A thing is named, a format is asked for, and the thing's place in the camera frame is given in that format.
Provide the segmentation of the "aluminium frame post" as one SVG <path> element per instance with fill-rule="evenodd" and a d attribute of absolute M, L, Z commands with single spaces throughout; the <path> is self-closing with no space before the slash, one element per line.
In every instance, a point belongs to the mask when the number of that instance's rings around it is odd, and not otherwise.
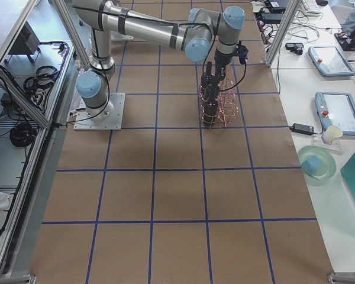
<path fill-rule="evenodd" d="M 281 48 L 283 39 L 285 38 L 286 33 L 288 32 L 288 28 L 290 27 L 295 14 L 299 8 L 300 0 L 289 1 L 288 6 L 285 10 L 285 13 L 280 22 L 279 28 L 275 34 L 275 37 L 270 45 L 269 51 L 266 55 L 265 65 L 267 67 L 271 67 L 275 57 L 278 54 L 278 51 Z"/>

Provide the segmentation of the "green glass plate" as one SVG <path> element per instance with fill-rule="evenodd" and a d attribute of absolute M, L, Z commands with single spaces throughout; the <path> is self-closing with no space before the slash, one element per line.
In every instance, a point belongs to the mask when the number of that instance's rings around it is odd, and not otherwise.
<path fill-rule="evenodd" d="M 302 170 L 318 180 L 327 180 L 336 173 L 337 166 L 330 153 L 318 146 L 305 146 L 298 151 Z"/>

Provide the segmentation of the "blue sponge block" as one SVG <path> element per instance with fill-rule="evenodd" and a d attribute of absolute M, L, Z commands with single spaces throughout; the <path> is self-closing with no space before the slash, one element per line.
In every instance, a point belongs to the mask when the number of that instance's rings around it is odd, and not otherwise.
<path fill-rule="evenodd" d="M 316 155 L 311 155 L 304 160 L 304 162 L 301 164 L 301 168 L 305 173 L 311 175 L 323 165 L 324 163 Z"/>

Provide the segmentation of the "teach pendant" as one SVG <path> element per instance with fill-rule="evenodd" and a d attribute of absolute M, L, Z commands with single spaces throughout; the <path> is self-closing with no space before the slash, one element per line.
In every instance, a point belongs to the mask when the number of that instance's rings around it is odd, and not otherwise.
<path fill-rule="evenodd" d="M 314 103 L 324 130 L 335 125 L 344 135 L 355 136 L 355 103 L 350 93 L 317 92 Z"/>
<path fill-rule="evenodd" d="M 355 70 L 336 46 L 312 46 L 308 49 L 308 54 L 323 76 L 355 75 Z"/>

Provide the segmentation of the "dark wine bottle front basket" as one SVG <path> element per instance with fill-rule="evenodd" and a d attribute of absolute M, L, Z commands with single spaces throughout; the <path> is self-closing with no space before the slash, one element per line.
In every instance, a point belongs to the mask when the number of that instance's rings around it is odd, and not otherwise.
<path fill-rule="evenodd" d="M 218 102 L 205 101 L 202 108 L 202 121 L 206 127 L 212 127 L 216 122 Z"/>

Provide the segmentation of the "dark wine bottle basket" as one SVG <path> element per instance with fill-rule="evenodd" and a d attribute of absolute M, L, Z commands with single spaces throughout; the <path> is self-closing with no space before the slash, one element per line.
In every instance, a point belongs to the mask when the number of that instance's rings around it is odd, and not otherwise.
<path fill-rule="evenodd" d="M 212 127 L 216 122 L 218 102 L 205 101 L 202 108 L 202 121 L 206 127 Z"/>
<path fill-rule="evenodd" d="M 212 82 L 212 62 L 208 62 L 205 67 L 205 71 L 203 72 L 201 76 L 201 91 L 204 91 L 208 85 L 211 84 Z"/>

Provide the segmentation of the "dark wine bottle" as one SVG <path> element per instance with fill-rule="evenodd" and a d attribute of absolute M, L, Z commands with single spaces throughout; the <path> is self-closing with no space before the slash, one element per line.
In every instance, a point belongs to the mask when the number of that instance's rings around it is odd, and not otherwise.
<path fill-rule="evenodd" d="M 212 78 L 212 82 L 205 89 L 204 93 L 204 101 L 205 102 L 214 102 L 217 99 L 219 93 L 218 85 L 215 85 L 214 78 Z"/>

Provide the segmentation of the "dark wine bottle rear basket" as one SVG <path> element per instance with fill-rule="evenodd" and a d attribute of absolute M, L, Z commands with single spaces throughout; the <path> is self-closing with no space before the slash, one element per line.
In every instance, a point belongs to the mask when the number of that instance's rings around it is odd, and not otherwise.
<path fill-rule="evenodd" d="M 212 82 L 212 62 L 208 62 L 205 67 L 205 71 L 203 72 L 201 76 L 201 91 L 204 91 L 208 85 L 211 84 Z"/>

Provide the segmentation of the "teach pendant near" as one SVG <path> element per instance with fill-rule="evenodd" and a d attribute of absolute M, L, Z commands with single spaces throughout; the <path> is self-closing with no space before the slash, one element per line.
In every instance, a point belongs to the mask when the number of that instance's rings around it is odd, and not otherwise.
<path fill-rule="evenodd" d="M 324 130 L 335 125 L 344 135 L 355 136 L 355 103 L 350 93 L 317 92 L 314 103 Z"/>

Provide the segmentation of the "white paper cup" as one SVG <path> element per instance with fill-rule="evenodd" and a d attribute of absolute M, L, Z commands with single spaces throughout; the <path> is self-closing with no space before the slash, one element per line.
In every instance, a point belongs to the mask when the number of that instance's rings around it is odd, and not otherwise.
<path fill-rule="evenodd" d="M 332 144 L 333 141 L 343 136 L 343 131 L 336 125 L 330 125 L 322 134 L 321 138 L 325 144 Z"/>

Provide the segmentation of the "black power adapter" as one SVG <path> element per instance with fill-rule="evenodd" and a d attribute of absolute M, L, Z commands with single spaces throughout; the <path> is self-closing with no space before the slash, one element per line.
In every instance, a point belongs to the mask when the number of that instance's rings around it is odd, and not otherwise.
<path fill-rule="evenodd" d="M 313 128 L 313 126 L 310 126 L 310 125 L 293 123 L 289 127 L 289 129 L 293 133 L 298 133 L 298 134 L 303 134 L 303 135 L 313 135 L 314 134 L 314 128 Z"/>

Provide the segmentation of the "grey control box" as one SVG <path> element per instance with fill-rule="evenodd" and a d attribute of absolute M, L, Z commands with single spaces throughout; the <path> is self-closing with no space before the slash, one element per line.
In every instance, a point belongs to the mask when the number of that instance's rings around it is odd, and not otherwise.
<path fill-rule="evenodd" d="M 29 23 L 26 21 L 4 62 L 8 63 L 13 55 L 26 55 L 28 60 L 31 63 L 34 63 L 35 59 L 33 59 L 33 55 L 40 52 L 39 45 L 40 40 Z"/>

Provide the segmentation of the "teach pendant far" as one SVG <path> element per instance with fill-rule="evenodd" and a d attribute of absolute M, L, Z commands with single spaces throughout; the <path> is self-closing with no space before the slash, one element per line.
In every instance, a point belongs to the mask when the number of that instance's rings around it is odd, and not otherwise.
<path fill-rule="evenodd" d="M 308 54 L 323 76 L 355 75 L 355 70 L 336 46 L 312 46 L 308 49 Z"/>

